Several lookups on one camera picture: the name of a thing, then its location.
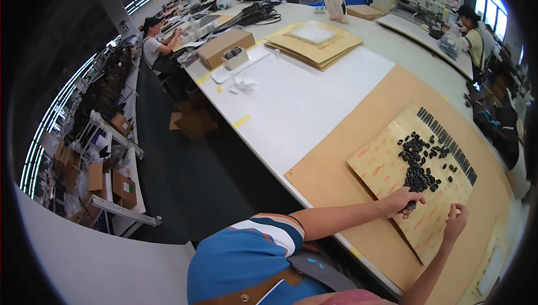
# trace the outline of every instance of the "crumpled tissue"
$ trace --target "crumpled tissue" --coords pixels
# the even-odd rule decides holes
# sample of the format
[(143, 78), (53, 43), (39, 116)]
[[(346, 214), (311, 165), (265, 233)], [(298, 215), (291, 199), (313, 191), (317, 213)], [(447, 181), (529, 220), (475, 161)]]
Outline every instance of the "crumpled tissue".
[(230, 85), (231, 93), (239, 93), (240, 90), (253, 90), (258, 83), (251, 78), (234, 77)]

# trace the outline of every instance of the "yellow shirt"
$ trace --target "yellow shirt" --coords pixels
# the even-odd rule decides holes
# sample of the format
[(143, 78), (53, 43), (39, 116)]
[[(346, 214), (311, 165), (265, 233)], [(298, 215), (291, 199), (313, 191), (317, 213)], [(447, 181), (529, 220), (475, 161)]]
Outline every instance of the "yellow shirt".
[[(462, 27), (462, 32), (467, 31), (467, 28)], [(469, 54), (471, 54), (472, 64), (484, 70), (484, 44), (482, 42), (482, 36), (478, 28), (473, 28), (467, 32), (467, 35), (464, 38), (469, 43)]]

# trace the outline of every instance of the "woman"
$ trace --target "woman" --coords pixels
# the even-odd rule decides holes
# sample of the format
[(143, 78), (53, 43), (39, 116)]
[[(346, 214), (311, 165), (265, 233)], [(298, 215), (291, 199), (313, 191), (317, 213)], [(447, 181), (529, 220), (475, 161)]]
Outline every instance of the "woman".
[(182, 29), (176, 29), (174, 34), (171, 35), (168, 39), (159, 39), (159, 33), (161, 32), (161, 20), (157, 18), (147, 18), (142, 27), (142, 32), (144, 33), (144, 41), (142, 43), (142, 53), (144, 59), (146, 60), (147, 65), (151, 70), (159, 77), (166, 78), (172, 73), (171, 68), (156, 70), (153, 68), (155, 61), (159, 58), (160, 54), (170, 54), (174, 46), (176, 45), (178, 38), (181, 36)]
[(457, 11), (460, 9), (460, 3), (458, 2), (458, 0), (446, 1), (444, 4), (451, 10)]
[(471, 55), (473, 81), (481, 84), (481, 73), (485, 69), (486, 60), (495, 47), (495, 39), (471, 6), (462, 5), (458, 14), (464, 26), (461, 31), (466, 33), (462, 37), (461, 45), (463, 51), (469, 52)]

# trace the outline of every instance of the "window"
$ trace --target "window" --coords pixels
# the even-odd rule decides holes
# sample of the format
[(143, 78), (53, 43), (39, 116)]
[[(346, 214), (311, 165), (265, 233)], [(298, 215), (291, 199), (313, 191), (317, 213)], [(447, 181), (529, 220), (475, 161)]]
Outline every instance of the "window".
[(486, 0), (476, 0), (474, 11), (479, 15), (484, 15), (486, 11)]
[(476, 0), (474, 11), (482, 17), (484, 23), (493, 28), (499, 39), (504, 40), (508, 12), (502, 0)]
[(506, 15), (501, 10), (499, 10), (497, 13), (497, 25), (495, 26), (495, 34), (501, 41), (504, 40), (504, 36), (506, 34), (507, 21), (508, 18), (506, 17)]
[(521, 54), (519, 54), (519, 62), (518, 64), (521, 65), (521, 61), (523, 60), (523, 51), (525, 50), (525, 46), (521, 45)]

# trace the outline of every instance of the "black cap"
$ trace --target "black cap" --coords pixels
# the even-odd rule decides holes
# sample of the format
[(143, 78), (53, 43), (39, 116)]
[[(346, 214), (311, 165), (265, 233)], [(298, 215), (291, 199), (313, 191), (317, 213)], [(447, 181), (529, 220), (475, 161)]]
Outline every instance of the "black cap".
[(144, 32), (144, 36), (147, 34), (147, 30), (150, 29), (150, 27), (153, 27), (157, 24), (161, 23), (161, 19), (158, 18), (146, 18), (146, 21), (144, 21), (144, 26), (142, 27), (142, 32)]
[(480, 20), (480, 16), (477, 15), (474, 12), (474, 8), (469, 5), (461, 5), (460, 9), (458, 10), (458, 14), (474, 21)]

